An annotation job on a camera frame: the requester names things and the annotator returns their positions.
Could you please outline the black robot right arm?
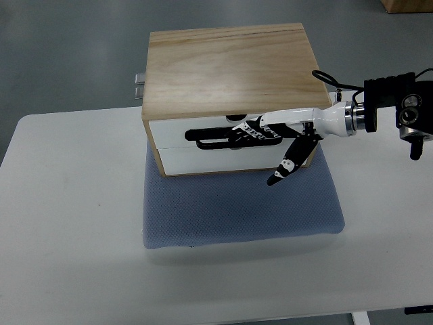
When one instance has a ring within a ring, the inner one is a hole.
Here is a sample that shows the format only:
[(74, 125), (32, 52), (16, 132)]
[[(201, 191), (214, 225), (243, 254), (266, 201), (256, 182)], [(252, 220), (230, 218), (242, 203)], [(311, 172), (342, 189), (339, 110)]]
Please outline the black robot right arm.
[(344, 108), (346, 131), (354, 135), (363, 129), (368, 133), (377, 131), (377, 111), (395, 108), (395, 126), (399, 137), (410, 143), (410, 159), (419, 160), (424, 142), (432, 140), (432, 81), (421, 81), (419, 74), (408, 72), (391, 77), (369, 79), (362, 86), (338, 82), (331, 75), (313, 70), (312, 75), (336, 88), (336, 99), (342, 99), (343, 89), (354, 91), (351, 103)]

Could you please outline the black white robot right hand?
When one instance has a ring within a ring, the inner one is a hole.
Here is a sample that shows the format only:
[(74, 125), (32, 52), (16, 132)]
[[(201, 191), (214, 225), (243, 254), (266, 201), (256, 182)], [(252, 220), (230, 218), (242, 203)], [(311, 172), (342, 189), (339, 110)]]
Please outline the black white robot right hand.
[(353, 102), (337, 102), (320, 108), (297, 108), (265, 113), (246, 120), (227, 132), (230, 144), (261, 144), (266, 140), (292, 138), (294, 141), (274, 173), (268, 178), (272, 186), (296, 172), (328, 135), (348, 137), (365, 129), (365, 113)]

